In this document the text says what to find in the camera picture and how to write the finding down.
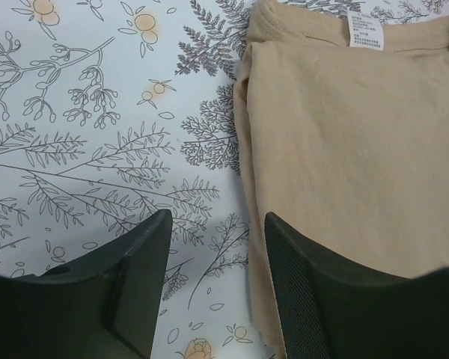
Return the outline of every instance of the care label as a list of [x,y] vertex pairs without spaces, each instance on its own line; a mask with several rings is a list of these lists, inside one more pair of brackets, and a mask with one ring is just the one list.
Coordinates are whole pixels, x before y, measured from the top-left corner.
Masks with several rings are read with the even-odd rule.
[[350,47],[364,47],[381,51],[384,49],[384,31],[378,19],[355,11],[348,11],[347,19],[351,34]]

